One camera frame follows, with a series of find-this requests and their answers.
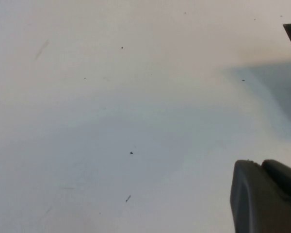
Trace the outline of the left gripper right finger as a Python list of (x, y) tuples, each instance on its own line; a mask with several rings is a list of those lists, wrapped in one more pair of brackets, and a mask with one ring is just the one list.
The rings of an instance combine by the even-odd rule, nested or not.
[(261, 168), (262, 208), (291, 209), (291, 167), (276, 160), (265, 160)]

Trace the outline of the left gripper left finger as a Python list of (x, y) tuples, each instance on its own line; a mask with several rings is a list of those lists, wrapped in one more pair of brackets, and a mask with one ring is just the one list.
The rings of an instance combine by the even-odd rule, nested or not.
[(235, 162), (230, 205), (237, 233), (291, 233), (291, 209), (263, 209), (261, 203), (261, 165)]

